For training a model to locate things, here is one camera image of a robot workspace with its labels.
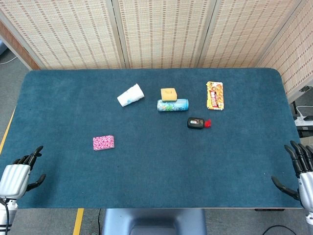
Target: white paper cup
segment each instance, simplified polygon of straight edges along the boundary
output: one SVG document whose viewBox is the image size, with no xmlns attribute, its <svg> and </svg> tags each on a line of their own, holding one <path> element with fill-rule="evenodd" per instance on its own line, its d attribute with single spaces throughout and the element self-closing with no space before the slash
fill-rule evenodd
<svg viewBox="0 0 313 235">
<path fill-rule="evenodd" d="M 122 107 L 133 103 L 137 100 L 140 100 L 144 97 L 142 90 L 139 85 L 136 83 L 134 86 L 130 87 L 127 91 L 121 94 L 117 100 L 122 105 Z"/>
</svg>

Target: gray carpet floor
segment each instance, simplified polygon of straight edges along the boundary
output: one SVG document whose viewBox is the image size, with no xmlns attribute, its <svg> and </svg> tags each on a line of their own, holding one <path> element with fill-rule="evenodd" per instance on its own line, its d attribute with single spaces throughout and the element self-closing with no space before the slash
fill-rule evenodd
<svg viewBox="0 0 313 235">
<path fill-rule="evenodd" d="M 0 63 L 14 55 L 6 51 L 0 55 Z M 28 69 L 18 60 L 0 65 L 0 140 L 6 130 L 17 102 L 21 84 Z M 297 105 L 313 105 L 313 89 L 296 101 Z M 76 209 L 21 209 L 18 210 L 10 235 L 70 235 L 76 218 Z M 99 209 L 85 209 L 81 235 L 98 233 Z M 105 210 L 100 214 L 103 225 Z M 305 211 L 254 211 L 252 209 L 207 209 L 208 235 L 261 235 L 272 225 L 285 225 L 298 235 L 308 234 Z M 284 228 L 273 228 L 267 235 L 291 235 Z"/>
</svg>

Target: yellow floor line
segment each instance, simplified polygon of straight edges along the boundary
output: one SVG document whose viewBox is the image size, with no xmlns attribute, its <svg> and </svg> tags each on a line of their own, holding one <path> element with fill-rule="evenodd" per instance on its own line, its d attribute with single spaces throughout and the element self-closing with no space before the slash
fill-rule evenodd
<svg viewBox="0 0 313 235">
<path fill-rule="evenodd" d="M 79 235 L 80 233 L 80 226 L 82 225 L 83 214 L 84 214 L 84 208 L 78 208 L 73 235 Z"/>
<path fill-rule="evenodd" d="M 4 133 L 4 136 L 3 136 L 3 138 L 2 138 L 2 141 L 1 141 L 1 143 L 0 143 L 0 154 L 1 154 L 2 149 L 3 149 L 6 136 L 7 136 L 8 132 L 9 132 L 9 129 L 10 129 L 10 125 L 11 125 L 11 121 L 12 121 L 14 112 L 15 112 L 15 108 L 14 108 L 14 110 L 13 110 L 13 113 L 12 113 L 12 116 L 11 116 L 11 118 L 10 118 L 9 124 L 8 124 L 8 126 L 7 126 L 7 128 L 6 128 L 6 130 L 5 130 L 5 133 Z"/>
</svg>

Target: beige sponge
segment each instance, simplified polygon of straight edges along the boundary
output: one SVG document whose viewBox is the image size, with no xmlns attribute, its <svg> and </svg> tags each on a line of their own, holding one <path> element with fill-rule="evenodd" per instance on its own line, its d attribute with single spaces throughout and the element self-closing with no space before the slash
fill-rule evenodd
<svg viewBox="0 0 313 235">
<path fill-rule="evenodd" d="M 161 89 L 162 101 L 176 101 L 177 94 L 175 88 L 162 88 Z"/>
</svg>

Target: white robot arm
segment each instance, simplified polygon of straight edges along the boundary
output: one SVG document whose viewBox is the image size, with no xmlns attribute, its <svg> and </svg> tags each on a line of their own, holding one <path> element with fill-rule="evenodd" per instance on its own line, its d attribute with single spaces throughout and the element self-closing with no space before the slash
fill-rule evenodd
<svg viewBox="0 0 313 235">
<path fill-rule="evenodd" d="M 295 152 L 287 145 L 285 145 L 285 149 L 291 157 L 299 189 L 294 191 L 285 187 L 274 176 L 272 176 L 272 180 L 279 190 L 300 201 L 301 205 L 308 211 L 306 219 L 309 234 L 313 235 L 313 148 L 297 144 L 294 141 L 290 141 L 290 143 Z"/>
<path fill-rule="evenodd" d="M 40 146 L 32 154 L 16 159 L 4 169 L 0 181 L 0 235 L 6 235 L 11 229 L 18 209 L 16 200 L 45 180 L 45 174 L 43 174 L 38 181 L 28 184 L 30 173 L 37 157 L 41 156 L 42 148 L 43 146 Z"/>
</svg>

